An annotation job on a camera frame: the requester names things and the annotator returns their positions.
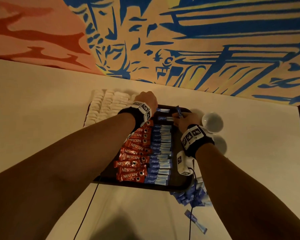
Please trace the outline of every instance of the painted wall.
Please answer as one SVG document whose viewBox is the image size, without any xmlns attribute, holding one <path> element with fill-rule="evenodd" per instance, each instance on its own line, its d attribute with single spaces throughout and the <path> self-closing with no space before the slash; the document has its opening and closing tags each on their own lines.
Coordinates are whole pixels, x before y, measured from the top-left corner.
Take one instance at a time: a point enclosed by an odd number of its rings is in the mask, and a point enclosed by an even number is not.
<svg viewBox="0 0 300 240">
<path fill-rule="evenodd" d="M 0 0 L 0 59 L 300 105 L 300 0 Z"/>
</svg>

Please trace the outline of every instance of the black cable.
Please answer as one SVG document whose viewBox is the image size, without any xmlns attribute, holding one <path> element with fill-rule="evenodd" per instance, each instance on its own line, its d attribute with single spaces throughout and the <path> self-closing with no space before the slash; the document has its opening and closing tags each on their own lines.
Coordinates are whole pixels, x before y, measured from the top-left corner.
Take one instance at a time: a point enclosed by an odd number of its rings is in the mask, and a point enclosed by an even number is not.
<svg viewBox="0 0 300 240">
<path fill-rule="evenodd" d="M 196 173 L 195 173 L 195 171 L 193 170 L 193 168 L 188 168 L 188 169 L 191 169 L 192 172 L 193 172 L 193 174 L 194 174 L 194 194 L 195 194 L 195 193 L 196 193 L 196 190 L 197 190 L 197 176 L 196 176 Z M 190 238 L 191 238 L 191 222 L 192 222 L 191 218 L 192 218 L 192 210 L 193 210 L 193 207 L 191 207 L 191 212 L 190 212 L 189 240 L 190 240 Z"/>
<path fill-rule="evenodd" d="M 84 218 L 86 218 L 86 215 L 87 215 L 87 213 L 88 213 L 88 210 L 89 210 L 89 207 L 90 207 L 91 202 L 92 202 L 92 200 L 93 200 L 93 197 L 94 197 L 94 195 L 95 195 L 95 193 L 96 193 L 96 191 L 97 191 L 97 188 L 98 188 L 98 186 L 99 186 L 100 180 L 101 180 L 101 176 L 100 176 L 100 179 L 99 179 L 99 181 L 98 181 L 98 184 L 96 185 L 96 189 L 95 189 L 94 192 L 93 192 L 93 195 L 92 195 L 92 198 L 91 198 L 90 203 L 89 203 L 89 205 L 88 205 L 88 208 L 87 208 L 87 210 L 86 210 L 86 213 L 84 214 L 84 217 L 83 217 L 83 219 L 82 219 L 82 221 L 81 221 L 81 224 L 80 224 L 80 226 L 79 226 L 79 228 L 78 228 L 78 230 L 77 230 L 77 233 L 75 234 L 73 240 L 76 239 L 77 234 L 78 234 L 78 232 L 79 232 L 79 230 L 80 230 L 80 228 L 81 228 L 81 226 L 82 226 L 82 223 L 84 222 Z"/>
</svg>

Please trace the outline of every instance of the wristband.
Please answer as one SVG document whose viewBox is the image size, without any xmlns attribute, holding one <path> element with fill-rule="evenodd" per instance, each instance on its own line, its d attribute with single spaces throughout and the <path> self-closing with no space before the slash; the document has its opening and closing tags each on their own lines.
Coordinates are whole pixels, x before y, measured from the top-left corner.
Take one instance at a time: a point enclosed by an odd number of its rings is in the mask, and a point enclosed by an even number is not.
<svg viewBox="0 0 300 240">
<path fill-rule="evenodd" d="M 134 117 L 136 125 L 131 132 L 133 133 L 150 119 L 151 108 L 146 103 L 134 101 L 133 104 L 128 105 L 124 109 L 120 110 L 118 114 L 121 113 L 130 113 Z"/>
<path fill-rule="evenodd" d="M 196 152 L 204 144 L 212 143 L 214 145 L 213 139 L 210 135 L 207 135 L 203 127 L 196 124 L 191 124 L 188 129 L 181 137 L 181 142 L 184 148 L 184 152 L 188 157 L 196 158 Z"/>
</svg>

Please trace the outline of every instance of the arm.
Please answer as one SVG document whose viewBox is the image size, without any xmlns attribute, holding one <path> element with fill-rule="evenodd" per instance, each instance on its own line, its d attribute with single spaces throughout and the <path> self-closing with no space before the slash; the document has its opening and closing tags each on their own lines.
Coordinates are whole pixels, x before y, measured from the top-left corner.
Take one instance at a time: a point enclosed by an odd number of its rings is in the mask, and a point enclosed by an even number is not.
<svg viewBox="0 0 300 240">
<path fill-rule="evenodd" d="M 154 113 L 152 92 L 137 101 Z M 54 224 L 106 168 L 135 127 L 121 113 L 64 137 L 0 173 L 0 239 L 45 239 Z"/>
<path fill-rule="evenodd" d="M 181 132 L 200 124 L 194 113 L 175 119 Z M 300 219 L 270 190 L 211 144 L 195 154 L 211 202 L 233 240 L 299 239 Z"/>
</svg>

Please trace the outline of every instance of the hand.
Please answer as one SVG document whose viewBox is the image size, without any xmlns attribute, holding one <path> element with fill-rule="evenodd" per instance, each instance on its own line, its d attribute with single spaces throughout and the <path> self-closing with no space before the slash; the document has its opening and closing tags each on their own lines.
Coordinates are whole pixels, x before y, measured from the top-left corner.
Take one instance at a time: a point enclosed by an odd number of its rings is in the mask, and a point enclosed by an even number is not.
<svg viewBox="0 0 300 240">
<path fill-rule="evenodd" d="M 196 113 L 182 113 L 183 118 L 179 118 L 178 113 L 174 113 L 173 117 L 173 124 L 179 127 L 181 133 L 185 133 L 188 129 L 188 126 L 191 124 L 200 125 L 200 118 Z"/>
<path fill-rule="evenodd" d="M 158 102 L 156 96 L 153 92 L 141 92 L 139 95 L 136 96 L 134 99 L 135 101 L 140 101 L 146 103 L 151 108 L 151 116 L 156 112 L 158 107 Z"/>
</svg>

